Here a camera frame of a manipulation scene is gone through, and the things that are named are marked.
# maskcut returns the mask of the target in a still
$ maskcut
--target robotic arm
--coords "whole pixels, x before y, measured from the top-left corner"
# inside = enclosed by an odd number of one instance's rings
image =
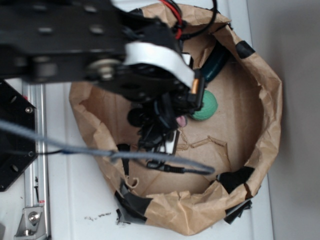
[[[86,80],[137,103],[128,121],[147,151],[171,137],[177,117],[201,108],[205,87],[165,23],[110,0],[0,0],[0,79],[16,77]]]

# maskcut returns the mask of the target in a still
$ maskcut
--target bolt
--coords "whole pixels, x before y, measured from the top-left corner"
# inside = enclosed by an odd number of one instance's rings
[[[83,8],[87,13],[95,14],[96,12],[98,12],[98,10],[90,4],[84,5]]]
[[[101,25],[90,26],[90,31],[95,35],[102,35],[105,33],[105,30]]]
[[[38,32],[41,35],[51,35],[54,32],[54,30],[51,27],[39,27]]]
[[[33,211],[29,214],[29,221],[33,224],[35,224],[36,222],[38,222],[40,219],[40,215],[39,213]]]
[[[102,81],[110,81],[114,78],[114,69],[111,66],[102,66],[98,72]]]
[[[25,109],[25,112],[26,112],[27,114],[31,114],[33,111],[34,111],[33,108],[30,107],[30,106]]]
[[[26,229],[26,230],[23,231],[23,235],[24,236],[30,236],[32,234],[34,234],[34,233],[31,231],[31,229]]]
[[[50,57],[48,56],[37,56],[33,58],[33,61],[39,64],[47,63],[50,61]]]
[[[35,10],[36,12],[46,12],[48,11],[48,8],[46,5],[38,3],[38,4],[34,4],[32,6],[33,10]]]
[[[145,93],[145,92],[143,92],[143,91],[142,91],[142,92],[139,92],[139,97],[140,97],[140,98],[144,98],[145,96],[146,96],[146,93]]]

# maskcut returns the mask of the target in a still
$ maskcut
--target teal object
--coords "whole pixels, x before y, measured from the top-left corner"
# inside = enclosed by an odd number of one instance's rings
[[[230,52],[220,42],[216,41],[214,49],[200,69],[206,83],[211,82],[218,75],[230,56]]]
[[[198,121],[204,121],[209,119],[218,109],[218,102],[215,96],[208,90],[203,94],[203,107],[200,111],[196,111],[191,117]]]

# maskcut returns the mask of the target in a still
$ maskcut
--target black hexagonal plate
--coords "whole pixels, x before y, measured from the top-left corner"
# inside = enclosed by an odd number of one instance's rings
[[[0,119],[36,129],[36,108],[0,79]],[[0,130],[0,192],[6,191],[37,158],[36,142]]]

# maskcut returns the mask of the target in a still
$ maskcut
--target green ball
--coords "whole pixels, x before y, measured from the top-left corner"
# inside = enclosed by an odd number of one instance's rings
[[[203,107],[200,111],[196,111],[191,117],[198,121],[204,121],[209,119],[218,109],[218,103],[215,96],[205,90],[203,94]]]

